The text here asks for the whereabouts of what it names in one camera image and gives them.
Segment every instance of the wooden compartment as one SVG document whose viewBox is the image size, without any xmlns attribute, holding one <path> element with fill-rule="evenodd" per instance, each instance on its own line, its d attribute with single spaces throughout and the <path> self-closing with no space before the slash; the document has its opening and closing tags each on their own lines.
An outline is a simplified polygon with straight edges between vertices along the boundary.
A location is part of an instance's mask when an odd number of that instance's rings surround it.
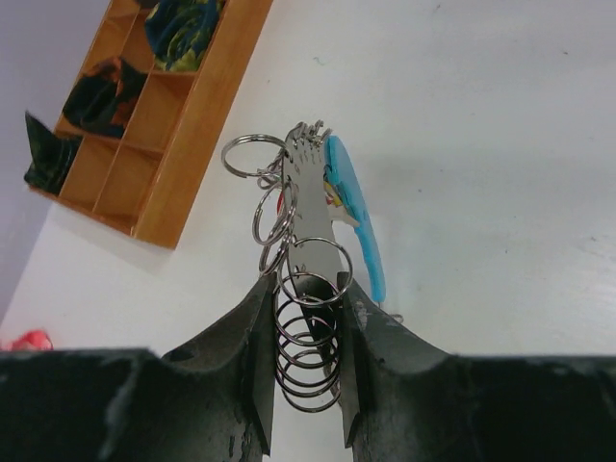
<svg viewBox="0 0 616 462">
<path fill-rule="evenodd" d="M 94 212 L 131 229 L 139 219 L 159 163 L 159 153 L 120 147 Z"/>
<path fill-rule="evenodd" d="M 194 74 L 152 73 L 124 139 L 150 149 L 165 149 L 182 115 L 182 108 L 191 92 Z"/>
<path fill-rule="evenodd" d="M 85 210 L 93 210 L 116 155 L 117 141 L 84 137 L 64 181 L 60 198 Z"/>
<path fill-rule="evenodd" d="M 59 136 L 84 140 L 51 200 L 135 239 L 174 248 L 210 163 L 272 0 L 226 0 L 196 72 L 154 66 L 148 11 L 112 0 L 79 74 L 121 55 L 148 77 L 121 140 L 85 133 L 61 115 Z"/>
</svg>

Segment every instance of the wooden organizer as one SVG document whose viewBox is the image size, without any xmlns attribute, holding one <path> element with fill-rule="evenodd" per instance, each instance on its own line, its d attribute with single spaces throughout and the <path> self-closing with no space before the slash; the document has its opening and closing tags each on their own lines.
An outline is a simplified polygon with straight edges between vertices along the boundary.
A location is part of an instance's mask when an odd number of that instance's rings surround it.
<svg viewBox="0 0 616 462">
<path fill-rule="evenodd" d="M 83 141 L 59 196 L 32 190 L 135 239 L 176 247 L 271 1 L 226 0 L 199 70 L 166 72 L 154 67 L 145 38 L 149 11 L 112 0 L 79 75 L 122 56 L 148 73 L 135 111 L 121 140 L 61 115 L 55 133 Z"/>
</svg>

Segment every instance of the wooden box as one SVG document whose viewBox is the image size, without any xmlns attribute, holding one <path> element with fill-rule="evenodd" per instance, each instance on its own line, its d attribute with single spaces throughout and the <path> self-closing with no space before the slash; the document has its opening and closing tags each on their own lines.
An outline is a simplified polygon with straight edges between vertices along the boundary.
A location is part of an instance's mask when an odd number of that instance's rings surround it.
<svg viewBox="0 0 616 462">
<path fill-rule="evenodd" d="M 154 67 L 143 24 L 149 11 L 112 0 L 79 72 L 122 56 L 148 74 L 121 140 L 60 116 L 55 133 L 83 141 L 59 196 L 65 207 L 135 239 L 174 248 L 184 229 L 272 0 L 226 0 L 196 72 Z"/>
</svg>

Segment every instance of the white tabletop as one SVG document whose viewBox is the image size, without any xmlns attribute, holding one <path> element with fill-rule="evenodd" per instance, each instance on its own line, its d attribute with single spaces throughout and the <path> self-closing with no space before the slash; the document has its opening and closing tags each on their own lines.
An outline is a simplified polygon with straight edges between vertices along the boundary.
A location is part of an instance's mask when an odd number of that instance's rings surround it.
<svg viewBox="0 0 616 462">
<path fill-rule="evenodd" d="M 610 0 L 275 1 L 218 150 L 323 118 L 371 210 L 387 311 L 452 352 L 616 353 L 615 14 Z M 274 151 L 247 148 L 243 165 Z M 256 280 L 257 193 L 216 157 L 174 252 L 55 207 L 0 334 L 182 344 Z M 341 242 L 368 289 L 359 244 Z M 338 409 L 276 398 L 271 460 L 351 460 Z"/>
</svg>

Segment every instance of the table surface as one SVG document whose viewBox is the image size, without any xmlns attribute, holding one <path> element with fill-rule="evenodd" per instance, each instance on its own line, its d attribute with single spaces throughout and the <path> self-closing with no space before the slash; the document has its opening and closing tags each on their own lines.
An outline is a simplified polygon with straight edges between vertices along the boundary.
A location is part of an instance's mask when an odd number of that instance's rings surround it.
<svg viewBox="0 0 616 462">
<path fill-rule="evenodd" d="M 451 352 L 616 353 L 616 3 L 383 5 L 274 2 L 218 151 L 324 119 L 371 209 L 387 311 Z M 257 167 L 274 150 L 243 153 Z M 183 343 L 256 279 L 256 193 L 217 156 L 173 252 L 55 207 L 0 334 Z M 352 233 L 340 240 L 361 262 Z M 351 460 L 338 409 L 275 406 L 271 460 Z"/>
</svg>

